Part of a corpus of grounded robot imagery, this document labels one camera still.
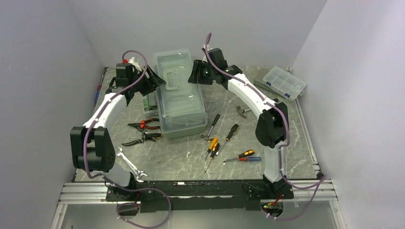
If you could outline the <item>yellow black handle hammer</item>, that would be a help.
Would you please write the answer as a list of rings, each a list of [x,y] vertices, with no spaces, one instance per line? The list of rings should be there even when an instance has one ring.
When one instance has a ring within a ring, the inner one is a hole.
[[[212,140],[213,140],[213,138],[211,138],[210,135],[211,135],[211,133],[212,133],[212,131],[213,131],[213,129],[214,129],[216,123],[218,122],[220,116],[221,116],[220,114],[216,114],[216,116],[215,116],[215,118],[214,118],[214,120],[213,120],[213,122],[212,122],[212,124],[211,124],[211,127],[210,127],[209,132],[208,132],[206,135],[204,135],[204,134],[201,134],[201,135],[200,135],[200,137],[201,137],[202,139],[204,139],[204,140],[206,140],[206,141],[212,141]]]

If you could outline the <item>green toolbox base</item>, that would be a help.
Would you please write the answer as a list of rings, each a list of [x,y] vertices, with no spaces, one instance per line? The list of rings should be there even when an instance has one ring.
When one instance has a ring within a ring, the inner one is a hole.
[[[160,124],[161,132],[163,136],[167,139],[174,139],[189,135],[201,134],[206,128],[205,124],[186,124],[182,122],[175,123],[162,123]]]

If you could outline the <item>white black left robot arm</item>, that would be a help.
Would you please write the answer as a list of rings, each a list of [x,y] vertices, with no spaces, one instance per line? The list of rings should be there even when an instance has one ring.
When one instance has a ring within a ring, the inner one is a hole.
[[[110,81],[96,113],[85,124],[70,131],[74,167],[84,170],[90,178],[102,177],[119,187],[118,194],[124,200],[136,196],[136,183],[141,182],[144,173],[129,172],[116,162],[116,148],[109,130],[135,93],[146,96],[165,83],[148,65],[136,67],[133,63],[118,63],[116,76]]]

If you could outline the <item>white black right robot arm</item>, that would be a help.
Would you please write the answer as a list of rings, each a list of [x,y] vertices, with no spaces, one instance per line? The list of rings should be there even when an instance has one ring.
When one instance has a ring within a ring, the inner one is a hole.
[[[287,186],[283,175],[283,151],[289,145],[288,108],[260,92],[236,65],[228,65],[219,48],[203,48],[206,61],[195,60],[189,83],[220,84],[238,96],[257,117],[255,135],[263,146],[265,171],[263,192],[275,198]]]

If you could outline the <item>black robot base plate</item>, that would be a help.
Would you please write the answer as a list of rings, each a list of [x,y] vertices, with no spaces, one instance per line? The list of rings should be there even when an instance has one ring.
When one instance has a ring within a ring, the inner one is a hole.
[[[108,186],[107,202],[140,202],[142,213],[161,210],[233,209],[260,210],[267,201],[290,200],[292,187],[284,181],[261,179],[145,181],[126,190]]]

